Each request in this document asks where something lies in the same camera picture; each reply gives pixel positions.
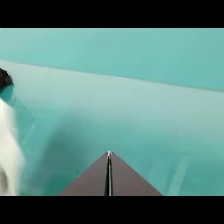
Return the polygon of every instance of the teal surface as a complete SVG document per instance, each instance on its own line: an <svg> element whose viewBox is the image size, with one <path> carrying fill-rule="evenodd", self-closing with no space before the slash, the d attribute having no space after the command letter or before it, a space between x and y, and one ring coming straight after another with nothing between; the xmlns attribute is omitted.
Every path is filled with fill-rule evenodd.
<svg viewBox="0 0 224 224"><path fill-rule="evenodd" d="M224 90L224 29L1 29L0 60Z"/></svg>
<svg viewBox="0 0 224 224"><path fill-rule="evenodd" d="M26 158L22 195L55 195L104 152L164 195L224 195L224 93L1 62Z"/></svg>

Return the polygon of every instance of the blurry white object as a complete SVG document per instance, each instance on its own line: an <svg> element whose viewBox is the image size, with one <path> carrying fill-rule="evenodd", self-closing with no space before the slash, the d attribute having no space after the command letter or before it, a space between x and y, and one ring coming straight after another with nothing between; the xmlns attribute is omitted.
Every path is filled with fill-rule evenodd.
<svg viewBox="0 0 224 224"><path fill-rule="evenodd" d="M0 196L18 194L23 155L16 141L14 111L0 99Z"/></svg>

